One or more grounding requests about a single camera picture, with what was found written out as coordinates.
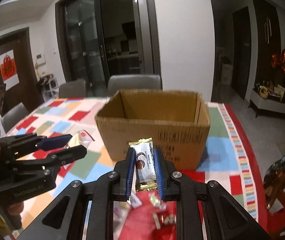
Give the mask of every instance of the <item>colorful tablecloth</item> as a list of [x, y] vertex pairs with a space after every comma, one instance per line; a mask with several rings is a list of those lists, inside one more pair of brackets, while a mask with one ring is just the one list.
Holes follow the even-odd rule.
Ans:
[[[115, 163], [108, 155], [94, 120], [95, 114], [106, 101], [106, 98], [53, 99], [34, 110], [7, 134], [12, 136], [36, 132], [38, 135], [53, 137], [67, 133], [73, 135], [85, 129], [94, 139], [84, 159], [61, 168], [55, 189], [25, 201], [21, 214], [23, 228], [71, 181], [93, 181], [113, 169]], [[217, 180], [266, 229], [264, 203], [258, 205], [257, 202], [257, 192], [258, 198], [264, 200], [262, 182], [250, 144], [236, 116], [226, 109], [228, 106], [217, 103], [208, 103], [208, 106], [211, 128], [201, 163], [195, 173], [196, 179], [201, 182]], [[25, 156], [25, 159], [39, 159], [46, 155], [44, 151], [37, 151]]]

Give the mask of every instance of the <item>glass door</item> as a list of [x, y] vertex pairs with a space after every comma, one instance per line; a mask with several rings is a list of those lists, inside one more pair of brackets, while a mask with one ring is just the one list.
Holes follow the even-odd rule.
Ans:
[[76, 0], [66, 6], [65, 12], [72, 78], [86, 80], [88, 96], [104, 97], [109, 73], [99, 0]]

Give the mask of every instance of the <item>screw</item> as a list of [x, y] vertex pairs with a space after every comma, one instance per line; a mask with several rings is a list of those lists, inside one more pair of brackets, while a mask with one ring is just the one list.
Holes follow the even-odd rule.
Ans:
[[174, 172], [173, 172], [173, 177], [174, 177], [174, 178], [177, 179], [177, 178], [180, 178], [181, 176], [182, 176], [182, 174], [181, 174], [179, 171], [174, 171]]
[[108, 173], [108, 177], [110, 177], [110, 178], [114, 178], [114, 177], [116, 177], [118, 175], [118, 173], [116, 172], [116, 171], [110, 171], [109, 173]]
[[44, 170], [44, 174], [45, 175], [49, 175], [50, 174], [50, 170]]
[[72, 187], [79, 187], [81, 184], [81, 181], [80, 180], [74, 180], [70, 184]]
[[209, 182], [209, 185], [210, 185], [211, 187], [218, 187], [218, 186], [219, 186], [219, 183], [218, 183], [217, 181], [215, 181], [215, 180], [211, 180], [211, 181]]

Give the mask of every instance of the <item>gray tile floor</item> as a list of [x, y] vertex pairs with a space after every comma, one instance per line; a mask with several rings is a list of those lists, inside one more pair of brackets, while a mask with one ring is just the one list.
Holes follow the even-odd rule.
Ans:
[[282, 157], [276, 144], [285, 142], [285, 119], [268, 116], [255, 118], [254, 109], [248, 108], [249, 103], [228, 85], [214, 86], [212, 101], [230, 104], [250, 141], [264, 179], [270, 165]]

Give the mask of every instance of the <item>dining chair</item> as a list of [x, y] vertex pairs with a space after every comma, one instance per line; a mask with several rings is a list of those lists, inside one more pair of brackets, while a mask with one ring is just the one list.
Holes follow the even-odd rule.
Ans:
[[19, 103], [10, 109], [4, 116], [1, 117], [1, 124], [4, 128], [5, 133], [8, 133], [12, 127], [14, 127], [28, 114], [29, 112], [23, 103]]
[[107, 95], [112, 96], [119, 89], [160, 89], [162, 80], [159, 75], [128, 74], [110, 77]]
[[59, 87], [59, 98], [85, 98], [87, 97], [86, 80], [77, 79]]

